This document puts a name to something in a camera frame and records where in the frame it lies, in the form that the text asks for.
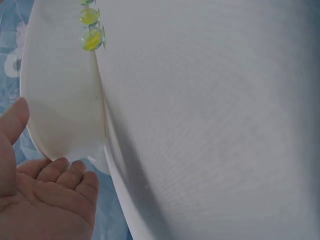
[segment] transparent bead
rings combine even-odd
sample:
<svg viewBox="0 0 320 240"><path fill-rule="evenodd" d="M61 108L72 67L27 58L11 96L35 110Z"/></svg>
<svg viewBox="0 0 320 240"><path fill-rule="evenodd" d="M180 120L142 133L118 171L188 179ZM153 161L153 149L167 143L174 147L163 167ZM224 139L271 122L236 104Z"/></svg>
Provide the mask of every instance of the transparent bead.
<svg viewBox="0 0 320 240"><path fill-rule="evenodd" d="M95 26L100 21L100 13L93 8L86 8L80 12L79 19L85 26Z"/></svg>
<svg viewBox="0 0 320 240"><path fill-rule="evenodd" d="M94 0L79 0L82 5L88 6L94 2Z"/></svg>
<svg viewBox="0 0 320 240"><path fill-rule="evenodd" d="M105 44L105 33L96 26L86 28L80 37L81 47L86 51L94 51Z"/></svg>

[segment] human hand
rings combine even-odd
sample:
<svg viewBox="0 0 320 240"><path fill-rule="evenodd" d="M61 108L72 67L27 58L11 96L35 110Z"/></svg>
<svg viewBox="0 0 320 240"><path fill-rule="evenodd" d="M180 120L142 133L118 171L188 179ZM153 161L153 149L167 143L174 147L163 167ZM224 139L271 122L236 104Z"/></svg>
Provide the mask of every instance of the human hand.
<svg viewBox="0 0 320 240"><path fill-rule="evenodd" d="M98 178L81 161L31 160L16 166L12 144L29 120L25 99L0 118L0 239L90 240Z"/></svg>

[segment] blue patterned fabric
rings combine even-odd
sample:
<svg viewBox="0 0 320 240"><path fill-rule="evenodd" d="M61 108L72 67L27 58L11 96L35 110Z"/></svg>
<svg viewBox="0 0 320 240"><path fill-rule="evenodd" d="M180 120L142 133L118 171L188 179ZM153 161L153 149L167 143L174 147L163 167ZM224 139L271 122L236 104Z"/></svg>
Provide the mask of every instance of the blue patterned fabric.
<svg viewBox="0 0 320 240"><path fill-rule="evenodd" d="M19 72L25 34L34 0L4 0L0 3L0 115L19 97ZM25 130L13 146L17 164L41 158ZM93 240L131 240L110 176L84 162L100 180Z"/></svg>

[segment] palm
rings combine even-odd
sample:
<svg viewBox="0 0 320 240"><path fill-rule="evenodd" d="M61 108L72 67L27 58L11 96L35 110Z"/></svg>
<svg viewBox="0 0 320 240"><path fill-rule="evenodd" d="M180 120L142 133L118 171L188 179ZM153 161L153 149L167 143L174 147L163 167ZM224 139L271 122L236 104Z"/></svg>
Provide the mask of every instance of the palm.
<svg viewBox="0 0 320 240"><path fill-rule="evenodd" d="M80 161L68 168L65 158L32 160L16 167L11 144L28 119L24 100L0 118L0 239L89 240L97 176L85 172ZM8 130L12 124L16 130Z"/></svg>

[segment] finger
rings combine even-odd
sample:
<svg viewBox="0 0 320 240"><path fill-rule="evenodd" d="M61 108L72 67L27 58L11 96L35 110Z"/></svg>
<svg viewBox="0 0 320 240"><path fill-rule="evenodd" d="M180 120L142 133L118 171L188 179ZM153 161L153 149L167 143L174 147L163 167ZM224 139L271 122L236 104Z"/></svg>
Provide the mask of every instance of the finger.
<svg viewBox="0 0 320 240"><path fill-rule="evenodd" d="M99 179L97 175L92 171L87 171L82 177L82 182L75 188L75 192L87 199L94 209L96 209L99 192Z"/></svg>
<svg viewBox="0 0 320 240"><path fill-rule="evenodd" d="M0 117L0 198L17 192L16 159L12 144L18 139L29 119L25 99L18 101Z"/></svg>
<svg viewBox="0 0 320 240"><path fill-rule="evenodd" d="M41 202L58 207L82 217L91 226L95 222L95 209L75 191L54 182L37 181L33 185L33 194Z"/></svg>
<svg viewBox="0 0 320 240"><path fill-rule="evenodd" d="M12 145L25 129L29 115L28 103L21 97L0 117L0 131L7 136Z"/></svg>
<svg viewBox="0 0 320 240"><path fill-rule="evenodd" d="M16 167L16 172L20 174L26 174L29 177L36 179L41 170L51 163L52 161L50 159L35 159L24 161Z"/></svg>
<svg viewBox="0 0 320 240"><path fill-rule="evenodd" d="M59 158L42 169L36 179L45 183L55 183L60 175L68 169L68 167L68 160L65 157Z"/></svg>
<svg viewBox="0 0 320 240"><path fill-rule="evenodd" d="M61 174L56 183L67 189L75 190L81 183L85 172L85 164L82 161L75 161L67 171Z"/></svg>

